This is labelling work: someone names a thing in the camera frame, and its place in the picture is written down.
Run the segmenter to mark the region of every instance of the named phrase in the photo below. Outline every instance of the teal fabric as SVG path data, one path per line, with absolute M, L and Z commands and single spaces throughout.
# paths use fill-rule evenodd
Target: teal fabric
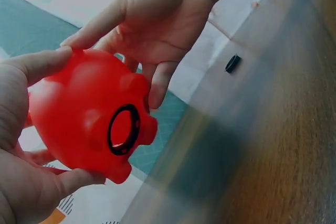
M 77 27 L 24 0 L 0 0 L 0 49 L 18 56 L 44 49 L 56 49 Z M 153 113 L 159 122 L 155 141 L 140 146 L 130 158 L 132 165 L 148 174 L 180 121 L 186 104 L 168 92 L 163 105 Z

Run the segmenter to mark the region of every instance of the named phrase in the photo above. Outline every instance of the black ring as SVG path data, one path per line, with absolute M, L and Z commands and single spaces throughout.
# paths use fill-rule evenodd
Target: black ring
M 234 55 L 229 63 L 225 67 L 225 71 L 228 73 L 232 73 L 235 70 L 236 66 L 240 62 L 241 58 L 238 55 Z
M 121 145 L 117 147 L 114 147 L 113 142 L 112 142 L 112 137 L 111 137 L 112 126 L 117 116 L 123 111 L 129 111 L 131 114 L 131 131 L 124 143 L 122 143 Z M 110 121 L 109 129 L 107 133 L 108 134 L 107 139 L 108 139 L 110 151 L 116 156 L 122 156 L 122 155 L 127 154 L 130 151 L 130 149 L 134 146 L 139 136 L 139 131 L 140 131 L 140 115 L 136 107 L 133 104 L 126 104 L 118 108 L 118 110 L 113 115 Z

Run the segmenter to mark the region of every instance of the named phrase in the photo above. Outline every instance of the piggy bank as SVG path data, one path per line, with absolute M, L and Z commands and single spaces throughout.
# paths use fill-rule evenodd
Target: piggy bank
M 74 50 L 65 68 L 38 82 L 29 94 L 26 125 L 67 167 L 104 174 L 120 184 L 131 173 L 128 158 L 150 145 L 157 121 L 150 116 L 145 77 L 115 56 Z

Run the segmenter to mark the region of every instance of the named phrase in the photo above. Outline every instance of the wooden table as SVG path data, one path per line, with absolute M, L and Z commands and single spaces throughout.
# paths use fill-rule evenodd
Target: wooden table
M 260 3 L 122 223 L 336 223 L 336 0 Z

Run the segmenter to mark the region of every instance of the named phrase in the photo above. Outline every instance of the hand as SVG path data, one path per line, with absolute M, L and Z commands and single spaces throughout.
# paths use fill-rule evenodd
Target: hand
M 177 65 L 201 34 L 213 0 L 115 0 L 62 45 L 119 52 L 151 83 L 149 106 L 158 108 Z
M 105 182 L 81 169 L 42 167 L 54 158 L 23 152 L 17 141 L 28 113 L 27 87 L 61 70 L 71 54 L 65 47 L 0 62 L 0 223 L 39 223 L 80 187 Z

